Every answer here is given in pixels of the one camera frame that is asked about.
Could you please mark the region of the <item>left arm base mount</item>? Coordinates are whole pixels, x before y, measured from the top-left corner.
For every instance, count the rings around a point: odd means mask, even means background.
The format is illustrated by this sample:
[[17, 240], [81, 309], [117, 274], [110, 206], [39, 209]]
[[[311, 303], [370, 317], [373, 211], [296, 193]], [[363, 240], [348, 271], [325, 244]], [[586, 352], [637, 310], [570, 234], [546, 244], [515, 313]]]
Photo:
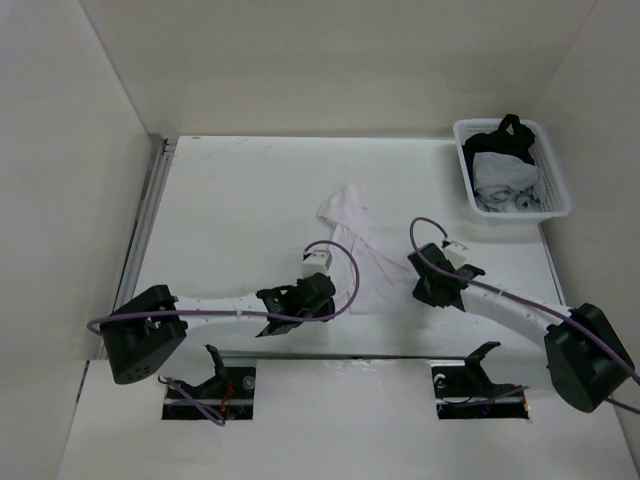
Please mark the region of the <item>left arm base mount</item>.
[[216, 426], [230, 421], [248, 421], [254, 416], [257, 361], [225, 360], [213, 345], [205, 346], [213, 363], [213, 374], [191, 385], [183, 380], [158, 377], [165, 386], [161, 419], [166, 421], [208, 420]]

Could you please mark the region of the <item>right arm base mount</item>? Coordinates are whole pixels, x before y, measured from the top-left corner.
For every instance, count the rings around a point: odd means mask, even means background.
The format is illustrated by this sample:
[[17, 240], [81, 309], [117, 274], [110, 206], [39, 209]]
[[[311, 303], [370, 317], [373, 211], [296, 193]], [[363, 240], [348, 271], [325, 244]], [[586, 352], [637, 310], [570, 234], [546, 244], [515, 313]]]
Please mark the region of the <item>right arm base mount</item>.
[[500, 345], [486, 342], [461, 361], [431, 367], [439, 420], [529, 419], [526, 386], [494, 383], [481, 365]]

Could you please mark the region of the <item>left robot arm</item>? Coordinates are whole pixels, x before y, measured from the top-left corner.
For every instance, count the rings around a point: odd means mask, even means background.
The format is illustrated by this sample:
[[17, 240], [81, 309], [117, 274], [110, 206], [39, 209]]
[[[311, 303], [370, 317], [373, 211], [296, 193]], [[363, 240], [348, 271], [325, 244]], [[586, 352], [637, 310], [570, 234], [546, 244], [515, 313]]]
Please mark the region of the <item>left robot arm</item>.
[[190, 330], [221, 326], [256, 338], [284, 335], [304, 323], [334, 318], [335, 293], [321, 273], [219, 300], [179, 298], [168, 286], [156, 285], [87, 328], [102, 338], [114, 381], [128, 385], [158, 373]]

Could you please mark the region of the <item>white tank top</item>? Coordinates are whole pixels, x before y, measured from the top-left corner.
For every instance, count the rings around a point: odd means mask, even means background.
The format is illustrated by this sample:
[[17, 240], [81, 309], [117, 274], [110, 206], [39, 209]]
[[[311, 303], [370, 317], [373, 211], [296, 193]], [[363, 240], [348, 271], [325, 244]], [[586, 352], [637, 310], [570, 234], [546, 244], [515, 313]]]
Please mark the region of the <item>white tank top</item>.
[[335, 301], [351, 315], [382, 315], [413, 308], [414, 272], [406, 259], [387, 252], [374, 235], [368, 205], [357, 186], [346, 185], [324, 201], [316, 218], [330, 230], [330, 239], [345, 247], [348, 259], [335, 247], [330, 276]]

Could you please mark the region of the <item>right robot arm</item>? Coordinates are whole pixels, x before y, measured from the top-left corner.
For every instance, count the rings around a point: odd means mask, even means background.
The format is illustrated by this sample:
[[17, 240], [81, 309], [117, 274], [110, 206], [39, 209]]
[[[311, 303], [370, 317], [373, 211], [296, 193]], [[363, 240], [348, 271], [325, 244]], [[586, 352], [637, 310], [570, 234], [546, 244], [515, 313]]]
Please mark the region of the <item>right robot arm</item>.
[[408, 255], [419, 280], [413, 297], [429, 306], [478, 315], [527, 338], [546, 355], [550, 384], [571, 407], [591, 413], [635, 373], [635, 365], [604, 312], [549, 306], [477, 278], [485, 271], [456, 267], [434, 243]]

